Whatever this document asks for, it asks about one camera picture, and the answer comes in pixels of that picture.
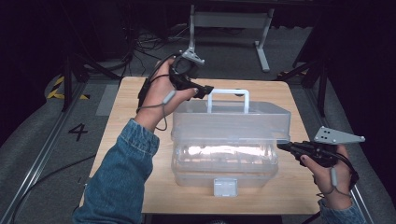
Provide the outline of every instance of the wooden table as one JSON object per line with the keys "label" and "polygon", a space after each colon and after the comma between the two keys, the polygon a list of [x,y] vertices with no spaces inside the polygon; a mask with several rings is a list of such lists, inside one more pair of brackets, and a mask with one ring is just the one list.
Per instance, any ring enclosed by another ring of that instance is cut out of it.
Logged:
{"label": "wooden table", "polygon": [[[196,79],[201,85],[218,89],[246,89],[250,101],[270,102],[291,112],[291,141],[308,140],[300,114],[288,85],[284,82]],[[130,118],[135,115],[137,94],[143,77],[123,79],[113,105],[102,142],[99,146],[90,176],[98,169],[107,151],[115,144],[117,136]],[[227,94],[214,100],[235,100]],[[181,187],[176,184],[171,169],[173,142],[171,140],[172,116],[167,117],[168,129],[156,131],[161,143],[154,157],[154,170],[146,183],[143,213],[145,214],[251,214],[287,215],[314,214],[318,211],[315,196],[318,188],[310,171],[297,162],[289,152],[278,150],[277,175],[262,188],[239,188],[238,196],[219,198],[213,188]]]}

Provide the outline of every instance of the number 4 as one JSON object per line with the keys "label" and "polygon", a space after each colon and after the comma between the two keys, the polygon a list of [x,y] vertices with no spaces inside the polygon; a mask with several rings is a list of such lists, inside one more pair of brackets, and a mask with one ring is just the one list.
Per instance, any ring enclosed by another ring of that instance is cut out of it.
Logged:
{"label": "number 4", "polygon": [[88,131],[84,131],[84,128],[85,128],[85,124],[80,123],[76,128],[73,128],[72,130],[70,130],[69,133],[78,133],[77,140],[76,140],[78,142],[79,138],[81,137],[81,134],[88,132]]}

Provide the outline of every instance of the clear plastic storage box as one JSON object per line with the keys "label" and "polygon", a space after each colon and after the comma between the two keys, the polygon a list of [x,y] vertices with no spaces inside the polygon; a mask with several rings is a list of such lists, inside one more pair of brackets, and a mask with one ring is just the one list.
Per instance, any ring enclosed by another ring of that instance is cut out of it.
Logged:
{"label": "clear plastic storage box", "polygon": [[[216,90],[213,93],[234,93]],[[173,113],[172,170],[180,186],[262,187],[277,172],[276,143],[290,140],[290,112],[271,103],[190,100]]]}

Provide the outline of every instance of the denim sleeve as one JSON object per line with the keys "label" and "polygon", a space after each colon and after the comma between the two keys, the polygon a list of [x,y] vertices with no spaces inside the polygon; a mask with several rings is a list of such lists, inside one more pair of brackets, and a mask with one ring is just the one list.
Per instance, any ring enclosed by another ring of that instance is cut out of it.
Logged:
{"label": "denim sleeve", "polygon": [[84,204],[74,212],[73,222],[141,223],[144,184],[159,143],[131,119],[85,188]]}
{"label": "denim sleeve", "polygon": [[326,224],[365,224],[366,221],[358,206],[352,201],[352,206],[343,210],[335,210],[326,207],[326,200],[318,201],[320,216]]}

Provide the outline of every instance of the hand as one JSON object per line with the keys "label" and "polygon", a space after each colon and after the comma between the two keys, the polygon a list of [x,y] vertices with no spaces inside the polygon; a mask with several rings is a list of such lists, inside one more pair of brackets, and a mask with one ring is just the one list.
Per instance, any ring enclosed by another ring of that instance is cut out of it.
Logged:
{"label": "hand", "polygon": [[[151,80],[154,80],[148,90],[146,99],[142,104],[144,106],[160,105],[163,99],[173,91],[175,87],[172,85],[169,76],[159,77],[161,75],[168,75],[170,65],[174,62],[173,59],[169,59],[163,63],[163,65],[157,70]],[[164,106],[141,108],[137,113],[134,121],[145,127],[146,129],[154,132],[155,127],[163,117],[171,114],[182,102],[189,100],[198,92],[198,89],[191,88],[184,91],[177,91],[175,96]]]}
{"label": "hand", "polygon": [[[347,157],[347,149],[345,146],[337,146],[337,152]],[[349,193],[349,183],[351,173],[349,167],[342,161],[338,161],[334,165],[334,169],[337,173],[338,185],[337,190],[332,191],[332,181],[331,181],[331,168],[325,168],[317,164],[311,158],[306,155],[301,157],[301,161],[306,167],[314,174],[315,181],[318,185],[320,192],[325,193],[326,206],[332,209],[346,209],[352,205],[350,198],[345,195]]]}

